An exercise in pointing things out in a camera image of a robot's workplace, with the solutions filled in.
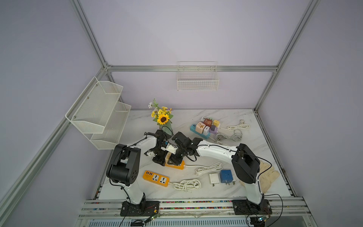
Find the wire grid basket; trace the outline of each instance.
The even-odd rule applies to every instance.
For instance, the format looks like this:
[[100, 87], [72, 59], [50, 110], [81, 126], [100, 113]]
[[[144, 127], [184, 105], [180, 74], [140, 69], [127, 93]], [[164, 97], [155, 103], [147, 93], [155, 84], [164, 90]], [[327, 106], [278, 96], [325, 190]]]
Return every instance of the wire grid basket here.
[[178, 62], [178, 91], [217, 91], [218, 84], [217, 62]]
[[122, 88], [110, 81], [96, 82], [70, 122], [82, 133], [103, 133]]
[[118, 101], [122, 86], [110, 81], [98, 81], [97, 78], [93, 80], [96, 83], [87, 97], [73, 114], [71, 107], [66, 118], [98, 150], [114, 149], [121, 138], [131, 106]]
[[123, 128], [129, 115], [131, 106], [117, 102], [114, 111], [111, 113], [109, 122], [101, 134], [93, 134], [90, 141], [99, 150], [115, 149], [120, 141]]

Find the white marble surface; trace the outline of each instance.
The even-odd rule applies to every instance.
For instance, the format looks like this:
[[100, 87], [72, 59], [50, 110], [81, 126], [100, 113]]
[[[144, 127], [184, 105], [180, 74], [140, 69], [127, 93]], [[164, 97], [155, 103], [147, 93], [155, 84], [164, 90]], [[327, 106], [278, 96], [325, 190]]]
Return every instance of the white marble surface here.
[[[255, 155], [269, 160], [276, 170], [279, 171], [276, 161], [267, 145], [263, 133], [258, 125], [253, 111], [250, 109], [223, 109], [223, 110], [173, 110], [174, 117], [172, 118], [172, 128], [174, 133], [182, 132], [185, 136], [193, 139], [198, 137], [197, 134], [190, 131], [190, 126], [193, 123], [198, 123], [201, 117], [211, 117], [221, 122], [222, 127], [239, 124], [240, 119], [244, 119], [245, 123], [250, 125], [250, 128], [242, 130], [242, 141], [234, 142], [225, 140], [225, 144], [237, 146], [240, 143], [246, 144]], [[152, 120], [151, 110], [131, 110], [127, 119], [120, 143], [128, 144], [142, 138], [144, 132], [155, 132], [159, 127]], [[221, 132], [232, 135], [231, 131], [221, 129]], [[186, 165], [203, 165], [209, 166], [219, 160], [210, 157], [198, 157], [196, 162], [184, 159]], [[235, 175], [231, 163], [222, 162], [223, 169], [231, 169]], [[170, 182], [180, 182], [184, 179], [199, 179], [202, 187], [199, 190], [189, 192], [177, 191], [172, 185], [163, 187], [148, 181], [145, 181], [142, 176], [146, 170], [165, 175], [170, 178]], [[141, 190], [145, 193], [148, 199], [188, 199], [188, 198], [239, 198], [246, 196], [244, 186], [237, 182], [235, 185], [218, 184], [212, 187], [209, 183], [208, 174], [197, 177], [195, 167], [185, 167], [183, 170], [178, 170], [170, 167], [163, 167], [152, 161], [151, 157], [141, 154], [140, 171], [137, 181]], [[271, 185], [267, 194], [280, 194], [281, 196], [290, 196], [289, 190], [284, 179], [280, 175]], [[102, 186], [99, 199], [125, 199], [126, 195], [119, 187], [112, 186], [109, 179], [106, 177]]]

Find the white mesh shelf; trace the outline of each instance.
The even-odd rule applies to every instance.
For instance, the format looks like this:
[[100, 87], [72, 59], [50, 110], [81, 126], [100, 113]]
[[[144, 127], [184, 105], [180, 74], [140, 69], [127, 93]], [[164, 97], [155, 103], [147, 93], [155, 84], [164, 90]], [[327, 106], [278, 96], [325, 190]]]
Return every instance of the white mesh shelf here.
[[118, 101], [122, 86], [96, 78], [90, 83], [95, 84], [87, 97], [76, 111], [76, 107], [72, 106], [66, 118], [98, 150], [114, 149], [121, 138], [131, 106]]
[[111, 117], [101, 134], [93, 134], [90, 141], [99, 150], [114, 149], [121, 138], [123, 128], [125, 126], [127, 116], [129, 115], [131, 106], [122, 102], [117, 102], [115, 109], [111, 113]]
[[181, 66], [180, 64], [191, 64], [191, 62], [178, 62], [178, 90], [217, 91], [219, 84], [217, 62], [193, 63], [198, 65]]
[[103, 133], [122, 88], [110, 81], [98, 81], [69, 120], [82, 133]]

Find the sunflower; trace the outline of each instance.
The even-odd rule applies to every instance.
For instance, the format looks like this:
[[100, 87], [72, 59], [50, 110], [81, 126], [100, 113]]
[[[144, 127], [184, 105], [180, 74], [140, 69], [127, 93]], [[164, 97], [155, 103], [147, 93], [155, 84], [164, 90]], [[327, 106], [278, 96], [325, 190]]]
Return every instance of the sunflower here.
[[157, 122], [161, 125], [167, 123], [169, 121], [170, 117], [167, 114], [160, 114]]

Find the flower vase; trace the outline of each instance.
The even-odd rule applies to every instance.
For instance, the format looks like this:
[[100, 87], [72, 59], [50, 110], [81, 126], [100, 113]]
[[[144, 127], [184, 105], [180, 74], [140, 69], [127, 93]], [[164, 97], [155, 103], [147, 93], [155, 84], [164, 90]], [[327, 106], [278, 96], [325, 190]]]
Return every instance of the flower vase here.
[[160, 126], [160, 130], [163, 131], [166, 138], [170, 139], [173, 135], [173, 129], [171, 128], [171, 122], [169, 121], [166, 124], [159, 125], [159, 126]]

